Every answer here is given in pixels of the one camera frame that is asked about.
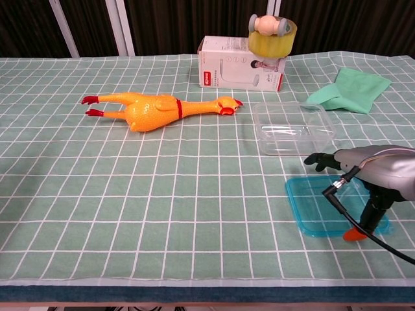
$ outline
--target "green cloth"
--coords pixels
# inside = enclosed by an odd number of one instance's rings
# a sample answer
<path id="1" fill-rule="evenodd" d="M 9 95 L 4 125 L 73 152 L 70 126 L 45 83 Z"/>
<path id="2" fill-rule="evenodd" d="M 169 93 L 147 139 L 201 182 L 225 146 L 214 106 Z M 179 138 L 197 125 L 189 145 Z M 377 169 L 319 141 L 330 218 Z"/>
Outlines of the green cloth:
<path id="1" fill-rule="evenodd" d="M 390 83 L 390 80 L 378 75 L 342 68 L 335 83 L 319 89 L 306 102 L 321 104 L 326 110 L 344 108 L 367 114 L 374 100 Z"/>

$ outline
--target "rubber chicken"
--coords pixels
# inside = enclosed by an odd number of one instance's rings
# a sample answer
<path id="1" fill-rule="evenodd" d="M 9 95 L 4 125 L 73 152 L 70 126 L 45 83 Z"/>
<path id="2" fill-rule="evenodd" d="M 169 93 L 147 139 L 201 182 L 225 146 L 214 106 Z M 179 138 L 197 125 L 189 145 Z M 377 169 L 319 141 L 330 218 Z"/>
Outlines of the rubber chicken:
<path id="1" fill-rule="evenodd" d="M 231 97 L 220 97 L 211 102 L 185 102 L 172 95 L 143 95 L 117 93 L 86 96 L 82 104 L 118 102 L 126 106 L 124 111 L 99 111 L 90 109 L 86 115 L 125 120 L 133 132 L 147 132 L 170 124 L 188 115 L 218 113 L 233 115 L 242 102 Z"/>

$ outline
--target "clear plastic container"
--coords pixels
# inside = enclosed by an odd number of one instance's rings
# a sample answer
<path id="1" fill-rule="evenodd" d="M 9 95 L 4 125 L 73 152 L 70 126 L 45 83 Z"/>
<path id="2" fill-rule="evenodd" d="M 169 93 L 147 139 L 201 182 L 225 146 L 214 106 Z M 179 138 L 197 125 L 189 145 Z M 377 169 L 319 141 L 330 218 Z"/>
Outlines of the clear plastic container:
<path id="1" fill-rule="evenodd" d="M 262 152 L 271 156 L 308 156 L 323 152 L 336 136 L 320 105 L 299 102 L 261 103 L 253 108 Z"/>

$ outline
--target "cardboard box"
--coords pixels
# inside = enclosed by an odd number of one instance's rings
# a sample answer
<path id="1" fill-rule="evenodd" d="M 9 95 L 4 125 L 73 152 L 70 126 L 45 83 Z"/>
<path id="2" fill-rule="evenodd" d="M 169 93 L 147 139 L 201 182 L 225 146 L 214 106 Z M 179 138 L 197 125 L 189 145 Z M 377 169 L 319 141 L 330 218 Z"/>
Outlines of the cardboard box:
<path id="1" fill-rule="evenodd" d="M 248 49 L 248 38 L 206 36 L 198 48 L 201 87 L 279 91 L 285 58 L 270 59 Z"/>

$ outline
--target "tape roll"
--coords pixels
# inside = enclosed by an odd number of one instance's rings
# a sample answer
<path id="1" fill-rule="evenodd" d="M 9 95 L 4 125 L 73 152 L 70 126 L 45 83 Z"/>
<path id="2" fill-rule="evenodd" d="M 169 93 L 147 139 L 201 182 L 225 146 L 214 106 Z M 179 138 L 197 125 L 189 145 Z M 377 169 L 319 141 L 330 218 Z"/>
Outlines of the tape roll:
<path id="1" fill-rule="evenodd" d="M 264 36 L 258 31 L 249 33 L 248 48 L 258 56 L 267 58 L 284 58 L 287 57 L 294 45 L 294 39 L 297 33 L 297 25 L 287 20 L 290 26 L 290 32 L 284 36 Z"/>

